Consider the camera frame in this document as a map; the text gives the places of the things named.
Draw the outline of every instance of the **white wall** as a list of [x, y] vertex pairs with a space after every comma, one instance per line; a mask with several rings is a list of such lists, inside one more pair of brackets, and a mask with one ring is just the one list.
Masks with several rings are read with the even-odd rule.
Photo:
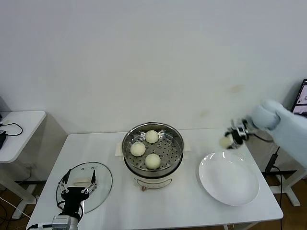
[[306, 76], [306, 11], [304, 0], [2, 1], [0, 94], [67, 133], [226, 127]]

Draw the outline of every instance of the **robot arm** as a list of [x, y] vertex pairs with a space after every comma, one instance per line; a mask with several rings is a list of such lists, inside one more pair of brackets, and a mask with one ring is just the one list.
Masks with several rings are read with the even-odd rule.
[[229, 129], [225, 135], [233, 140], [229, 148], [237, 148], [238, 143], [248, 140], [257, 129], [268, 132], [278, 146], [307, 168], [306, 118], [291, 113], [276, 101], [267, 100], [254, 109], [252, 116]]

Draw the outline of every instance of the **perforated steamer tray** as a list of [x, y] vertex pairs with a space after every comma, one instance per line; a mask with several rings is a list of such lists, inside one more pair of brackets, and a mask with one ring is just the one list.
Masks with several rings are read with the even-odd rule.
[[[149, 130], [155, 130], [159, 134], [159, 140], [154, 144], [145, 140], [145, 133]], [[131, 145], [135, 142], [141, 142], [146, 146], [145, 153], [140, 157], [130, 153]], [[122, 142], [122, 152], [127, 167], [133, 173], [146, 178], [161, 178], [169, 175], [180, 165], [183, 157], [183, 139], [173, 127], [149, 122], [133, 128], [126, 134]], [[161, 165], [156, 170], [147, 169], [145, 166], [145, 158], [152, 153], [161, 159]]]

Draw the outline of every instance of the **wooden floor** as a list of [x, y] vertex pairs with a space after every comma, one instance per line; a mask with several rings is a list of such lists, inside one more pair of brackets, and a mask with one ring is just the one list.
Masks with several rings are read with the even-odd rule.
[[[268, 176], [266, 178], [268, 184], [270, 186], [279, 185], [278, 180], [275, 176]], [[301, 202], [300, 207], [293, 207], [288, 199], [288, 197], [284, 194], [282, 200], [282, 208], [283, 208], [283, 230], [307, 230], [307, 182], [304, 180], [300, 180], [296, 183], [292, 189], [294, 190], [296, 196]], [[43, 185], [39, 184], [35, 189], [34, 194], [39, 195], [43, 190]], [[0, 196], [14, 205], [18, 205], [20, 199], [18, 196], [13, 194], [9, 190], [5, 190], [4, 192], [0, 192]], [[280, 195], [275, 195], [276, 199], [279, 202]], [[13, 214], [14, 209], [0, 200], [0, 204], [2, 204], [7, 210], [7, 215], [5, 218], [5, 211], [0, 206], [0, 230], [25, 230], [26, 225], [29, 219], [25, 216], [22, 216], [20, 220], [11, 220], [11, 216]], [[34, 209], [34, 205], [28, 205], [25, 213], [31, 213]], [[3, 221], [1, 218], [10, 219], [11, 221]], [[188, 228], [182, 230], [223, 230], [222, 226], [214, 226], [214, 227], [203, 227], [203, 228]], [[280, 230], [280, 221], [267, 221], [262, 222], [254, 227], [250, 228], [250, 230]]]

